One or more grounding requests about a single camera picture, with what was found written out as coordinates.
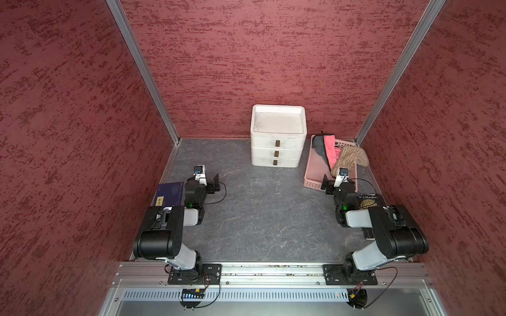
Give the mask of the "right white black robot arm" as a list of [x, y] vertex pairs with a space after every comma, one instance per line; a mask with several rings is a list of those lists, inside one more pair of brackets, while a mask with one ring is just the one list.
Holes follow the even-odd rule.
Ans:
[[354, 180], [347, 176], [324, 176], [322, 189], [333, 196], [342, 227], [370, 229], [374, 235], [374, 242], [347, 254], [341, 265], [325, 273], [339, 284], [370, 284], [378, 267], [428, 252], [427, 238], [404, 205], [387, 205], [377, 193], [356, 192]]

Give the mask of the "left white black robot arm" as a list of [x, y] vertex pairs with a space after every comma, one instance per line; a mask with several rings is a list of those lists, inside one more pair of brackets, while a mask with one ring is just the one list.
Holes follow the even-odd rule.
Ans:
[[202, 224], [206, 197], [219, 192], [220, 184], [219, 175], [208, 182], [196, 173], [184, 184], [184, 204], [149, 207], [134, 239], [134, 257], [163, 261], [190, 282], [202, 278], [202, 257], [183, 244], [183, 229]]

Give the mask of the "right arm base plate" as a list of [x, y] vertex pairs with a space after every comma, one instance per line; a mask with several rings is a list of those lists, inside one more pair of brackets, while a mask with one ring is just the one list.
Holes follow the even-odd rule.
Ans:
[[361, 271], [353, 266], [340, 265], [323, 265], [323, 274], [325, 283], [330, 285], [350, 286], [357, 285], [376, 286], [378, 280], [374, 271]]

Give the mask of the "beige striped woven dishcloth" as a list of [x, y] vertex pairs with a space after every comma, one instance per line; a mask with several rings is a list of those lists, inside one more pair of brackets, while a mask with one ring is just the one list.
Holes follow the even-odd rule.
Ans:
[[370, 165], [366, 152], [361, 147], [343, 146], [338, 160], [331, 169], [331, 175], [335, 178], [340, 168], [348, 169], [350, 175], [356, 175], [357, 165], [362, 167]]

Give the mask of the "pink grey dishcloth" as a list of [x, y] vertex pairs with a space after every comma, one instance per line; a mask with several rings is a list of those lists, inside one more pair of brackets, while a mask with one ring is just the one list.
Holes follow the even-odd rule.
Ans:
[[320, 134], [312, 138], [312, 148], [323, 158], [329, 170], [332, 170], [341, 156], [341, 148], [336, 146], [335, 141], [333, 134]]

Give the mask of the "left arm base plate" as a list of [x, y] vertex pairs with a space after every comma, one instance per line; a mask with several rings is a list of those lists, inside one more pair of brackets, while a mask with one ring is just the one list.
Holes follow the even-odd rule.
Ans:
[[166, 269], [168, 285], [219, 285], [221, 280], [222, 265], [204, 263], [196, 266], [193, 270]]

